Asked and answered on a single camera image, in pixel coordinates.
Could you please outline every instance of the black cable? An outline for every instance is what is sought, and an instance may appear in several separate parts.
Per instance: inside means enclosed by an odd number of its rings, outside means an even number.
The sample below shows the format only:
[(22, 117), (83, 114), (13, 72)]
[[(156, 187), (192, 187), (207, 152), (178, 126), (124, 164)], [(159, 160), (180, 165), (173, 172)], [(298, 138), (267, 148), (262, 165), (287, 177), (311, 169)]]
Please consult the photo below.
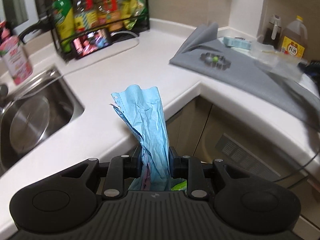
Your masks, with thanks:
[(303, 170), (305, 167), (307, 167), (320, 153), (320, 150), (316, 153), (315, 156), (312, 157), (312, 159), (310, 161), (308, 161), (305, 165), (301, 166), (299, 169), (297, 169), (296, 171), (292, 172), (291, 174), (287, 175), (287, 176), (284, 176), (283, 178), (280, 178), (280, 179), (276, 179), (274, 180), (273, 182), (280, 182), (282, 180), (285, 180), (291, 176), (293, 176), (294, 174), (296, 174), (297, 172)]

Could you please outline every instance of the metal screw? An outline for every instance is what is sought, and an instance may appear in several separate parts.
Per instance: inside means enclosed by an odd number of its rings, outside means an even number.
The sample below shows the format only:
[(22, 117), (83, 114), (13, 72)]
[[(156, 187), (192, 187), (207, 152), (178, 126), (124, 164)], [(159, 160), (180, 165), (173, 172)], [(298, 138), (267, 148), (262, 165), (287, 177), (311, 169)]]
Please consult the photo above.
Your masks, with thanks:
[(204, 190), (196, 189), (191, 192), (191, 195), (196, 198), (203, 198), (207, 195), (207, 193)]
[(107, 197), (116, 197), (120, 194), (120, 191), (114, 188), (110, 188), (104, 191), (104, 195)]

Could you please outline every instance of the sink basin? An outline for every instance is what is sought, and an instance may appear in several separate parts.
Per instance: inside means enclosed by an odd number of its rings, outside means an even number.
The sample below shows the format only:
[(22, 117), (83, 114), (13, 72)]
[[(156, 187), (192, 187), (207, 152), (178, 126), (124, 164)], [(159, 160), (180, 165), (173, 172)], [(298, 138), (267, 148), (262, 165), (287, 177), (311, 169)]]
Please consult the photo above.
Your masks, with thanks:
[[(23, 87), (19, 88), (16, 92), (7, 97), (8, 104), (3, 109), (2, 113), (0, 113), (0, 176), (11, 166), (13, 166), (19, 159), (30, 152), (34, 147), (44, 142), (56, 131), (61, 129), (72, 120), (78, 118), (84, 112), (84, 107), (72, 93), (63, 78), (60, 78), (43, 88), (49, 82), (59, 76), (60, 73), (57, 68), (52, 67), (49, 70), (40, 73), (26, 83)], [(16, 98), (31, 95), (41, 88), (43, 89), (35, 95), (14, 102)], [(44, 98), (48, 103), (49, 122), (47, 123), (44, 132), (38, 131), (41, 133), (40, 140), (33, 147), (31, 147), (31, 149), (28, 148), (26, 151), (19, 152), (15, 150), (17, 148), (12, 146), (12, 140), (10, 140), (11, 124), (21, 106), (26, 101), (34, 97)]]

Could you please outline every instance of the white countertop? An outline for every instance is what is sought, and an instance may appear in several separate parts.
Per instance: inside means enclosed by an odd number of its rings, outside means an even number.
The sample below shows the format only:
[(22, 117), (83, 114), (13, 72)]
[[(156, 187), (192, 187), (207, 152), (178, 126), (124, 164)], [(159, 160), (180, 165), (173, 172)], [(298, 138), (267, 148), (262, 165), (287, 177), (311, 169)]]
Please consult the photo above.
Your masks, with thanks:
[[(315, 153), (310, 148), (310, 142), (313, 138), (318, 139), (319, 135), (297, 118), (242, 90), (169, 65), (169, 59), (191, 32), (189, 26), (152, 20), (151, 30), (141, 33), (137, 47), (64, 78), (85, 111), (0, 178), (0, 240), (16, 231), (9, 202), (19, 189), (91, 157), (102, 162), (109, 161), (137, 144), (125, 123), (109, 105), (113, 103), (111, 93), (121, 92), (132, 84), (142, 89), (158, 87), (166, 119), (201, 95), (247, 123), (299, 164), (304, 165), (313, 157)], [(224, 36), (226, 32), (228, 30), (222, 28), (219, 35)], [(50, 45), (33, 55), (31, 62), (36, 63), (34, 73), (52, 65), (56, 65), (61, 73), (67, 73), (135, 43), (136, 40), (116, 43), (68, 65)], [(1, 81), (8, 80), (8, 76), (3, 76)], [(320, 158), (317, 157), (307, 170), (320, 181), (319, 167)]]

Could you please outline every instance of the crumpled blue packaging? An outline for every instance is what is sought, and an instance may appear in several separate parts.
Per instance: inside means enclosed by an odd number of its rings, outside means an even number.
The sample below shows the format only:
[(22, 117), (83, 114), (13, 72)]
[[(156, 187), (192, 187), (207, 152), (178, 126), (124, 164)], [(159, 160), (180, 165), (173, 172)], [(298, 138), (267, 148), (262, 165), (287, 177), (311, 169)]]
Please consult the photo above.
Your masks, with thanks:
[(141, 177), (134, 179), (130, 190), (170, 190), (169, 143), (164, 112), (157, 87), (142, 90), (131, 85), (121, 93), (112, 93), (116, 113), (140, 142)]

